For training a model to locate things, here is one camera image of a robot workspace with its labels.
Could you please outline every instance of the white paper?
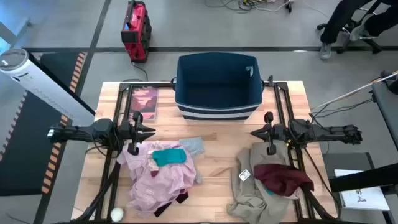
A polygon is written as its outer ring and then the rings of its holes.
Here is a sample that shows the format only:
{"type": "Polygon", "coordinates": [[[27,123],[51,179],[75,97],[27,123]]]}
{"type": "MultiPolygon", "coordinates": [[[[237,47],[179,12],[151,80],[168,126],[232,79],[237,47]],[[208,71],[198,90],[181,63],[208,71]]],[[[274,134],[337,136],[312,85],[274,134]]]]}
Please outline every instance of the white paper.
{"type": "MultiPolygon", "coordinates": [[[[362,172],[360,170],[335,169],[335,175],[341,177],[349,174],[362,172]]],[[[380,187],[369,187],[358,190],[347,190],[339,192],[344,208],[367,209],[367,210],[390,210],[386,198],[380,187]]]]}

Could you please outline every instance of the red portable power station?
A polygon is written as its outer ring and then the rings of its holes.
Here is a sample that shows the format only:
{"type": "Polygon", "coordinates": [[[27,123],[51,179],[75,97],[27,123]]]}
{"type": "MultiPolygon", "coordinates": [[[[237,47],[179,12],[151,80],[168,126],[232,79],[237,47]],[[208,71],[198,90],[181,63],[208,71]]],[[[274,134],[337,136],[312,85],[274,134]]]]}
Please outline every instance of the red portable power station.
{"type": "Polygon", "coordinates": [[[131,63],[144,63],[148,59],[152,33],[145,3],[131,1],[121,31],[122,42],[130,55],[131,63]]]}

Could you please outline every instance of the label on bin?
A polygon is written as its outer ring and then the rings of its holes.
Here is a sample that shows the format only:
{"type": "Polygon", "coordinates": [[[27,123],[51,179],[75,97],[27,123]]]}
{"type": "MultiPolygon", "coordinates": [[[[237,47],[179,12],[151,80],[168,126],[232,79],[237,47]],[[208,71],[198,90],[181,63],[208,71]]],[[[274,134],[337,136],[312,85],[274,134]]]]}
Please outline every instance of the label on bin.
{"type": "Polygon", "coordinates": [[[246,71],[249,71],[249,70],[250,70],[250,77],[252,77],[253,76],[253,66],[247,66],[246,71]]]}

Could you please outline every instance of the blue storage bin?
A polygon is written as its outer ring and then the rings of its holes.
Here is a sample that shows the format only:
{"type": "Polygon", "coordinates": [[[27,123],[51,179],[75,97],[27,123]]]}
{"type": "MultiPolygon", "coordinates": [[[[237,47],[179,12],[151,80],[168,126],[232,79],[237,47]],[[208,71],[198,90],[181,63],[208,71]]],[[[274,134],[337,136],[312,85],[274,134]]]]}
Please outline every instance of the blue storage bin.
{"type": "Polygon", "coordinates": [[[178,60],[175,102],[185,119],[245,120],[262,103],[264,82],[255,57],[200,53],[178,60]]]}

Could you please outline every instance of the teal cloth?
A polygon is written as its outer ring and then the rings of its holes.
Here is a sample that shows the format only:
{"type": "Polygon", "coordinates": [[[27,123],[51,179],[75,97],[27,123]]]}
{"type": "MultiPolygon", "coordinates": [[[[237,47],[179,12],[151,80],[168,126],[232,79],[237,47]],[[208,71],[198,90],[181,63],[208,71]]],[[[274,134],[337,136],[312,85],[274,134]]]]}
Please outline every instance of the teal cloth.
{"type": "Polygon", "coordinates": [[[184,163],[187,160],[187,155],[183,149],[164,149],[161,151],[154,151],[152,158],[158,166],[166,166],[173,163],[184,163]]]}
{"type": "Polygon", "coordinates": [[[268,190],[266,187],[264,187],[264,188],[265,188],[266,192],[267,192],[269,195],[274,195],[274,194],[275,194],[274,192],[268,190]]]}

